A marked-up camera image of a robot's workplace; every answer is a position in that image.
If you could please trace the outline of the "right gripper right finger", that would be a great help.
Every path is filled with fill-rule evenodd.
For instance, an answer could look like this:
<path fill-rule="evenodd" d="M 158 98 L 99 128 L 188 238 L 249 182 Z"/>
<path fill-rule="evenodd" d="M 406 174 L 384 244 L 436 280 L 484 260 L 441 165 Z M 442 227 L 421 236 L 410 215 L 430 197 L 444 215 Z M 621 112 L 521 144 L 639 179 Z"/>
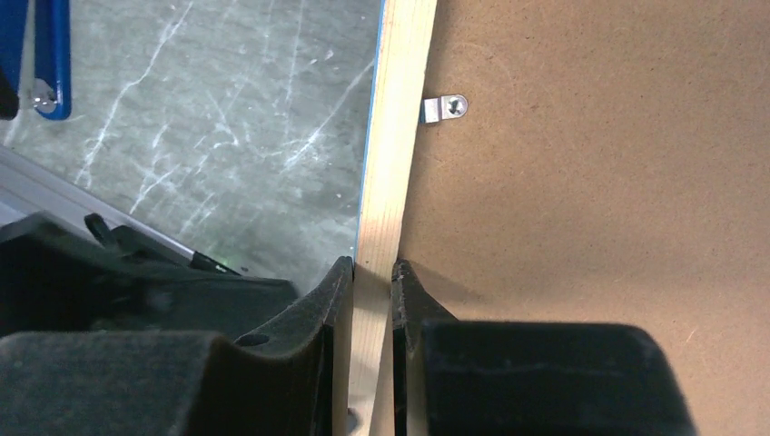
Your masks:
<path fill-rule="evenodd" d="M 461 320 L 395 263 L 399 435 L 694 435 L 668 360 L 622 323 Z"/>

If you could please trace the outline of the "blue wooden picture frame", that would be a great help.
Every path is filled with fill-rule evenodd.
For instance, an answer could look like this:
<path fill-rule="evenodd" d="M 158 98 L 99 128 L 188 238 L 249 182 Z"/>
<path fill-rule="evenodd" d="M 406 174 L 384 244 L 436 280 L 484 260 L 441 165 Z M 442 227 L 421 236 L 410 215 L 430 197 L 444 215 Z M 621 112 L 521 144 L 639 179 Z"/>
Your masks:
<path fill-rule="evenodd" d="M 355 248 L 349 406 L 356 435 L 394 432 L 390 283 L 437 4 L 384 1 L 380 9 Z"/>

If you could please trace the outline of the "brown cardboard backing board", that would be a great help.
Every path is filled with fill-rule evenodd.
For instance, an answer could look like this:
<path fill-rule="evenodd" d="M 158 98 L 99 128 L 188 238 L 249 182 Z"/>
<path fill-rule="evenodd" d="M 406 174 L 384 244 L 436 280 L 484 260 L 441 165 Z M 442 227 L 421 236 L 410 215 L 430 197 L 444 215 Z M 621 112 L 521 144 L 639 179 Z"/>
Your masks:
<path fill-rule="evenodd" d="M 441 1 L 400 243 L 461 318 L 624 322 L 769 432 L 769 4 Z"/>

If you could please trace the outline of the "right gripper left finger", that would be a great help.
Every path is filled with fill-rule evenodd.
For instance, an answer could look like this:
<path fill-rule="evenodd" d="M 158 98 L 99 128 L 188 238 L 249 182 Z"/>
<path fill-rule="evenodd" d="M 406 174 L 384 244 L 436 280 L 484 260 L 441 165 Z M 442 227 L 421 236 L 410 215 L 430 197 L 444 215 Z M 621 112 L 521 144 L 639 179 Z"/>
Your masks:
<path fill-rule="evenodd" d="M 19 332 L 4 435 L 344 435 L 353 262 L 231 341 L 216 332 Z"/>

